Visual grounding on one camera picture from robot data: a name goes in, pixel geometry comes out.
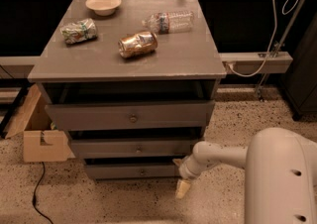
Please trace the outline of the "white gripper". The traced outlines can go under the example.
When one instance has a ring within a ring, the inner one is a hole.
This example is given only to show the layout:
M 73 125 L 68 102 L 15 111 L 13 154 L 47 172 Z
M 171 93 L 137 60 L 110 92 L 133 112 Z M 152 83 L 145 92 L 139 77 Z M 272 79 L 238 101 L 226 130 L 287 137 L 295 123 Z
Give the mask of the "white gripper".
M 183 178 L 177 182 L 175 198 L 182 199 L 191 187 L 191 180 L 199 177 L 206 170 L 206 165 L 200 163 L 193 155 L 172 161 L 179 167 L 179 174 Z

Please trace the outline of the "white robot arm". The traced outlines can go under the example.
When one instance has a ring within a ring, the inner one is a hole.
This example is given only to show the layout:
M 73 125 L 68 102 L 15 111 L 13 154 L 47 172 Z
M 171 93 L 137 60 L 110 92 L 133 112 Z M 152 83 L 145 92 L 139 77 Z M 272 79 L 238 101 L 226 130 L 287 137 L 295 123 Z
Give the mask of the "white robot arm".
M 245 224 L 317 224 L 317 144 L 297 133 L 263 129 L 245 148 L 200 141 L 174 163 L 178 199 L 203 172 L 225 164 L 245 171 Z

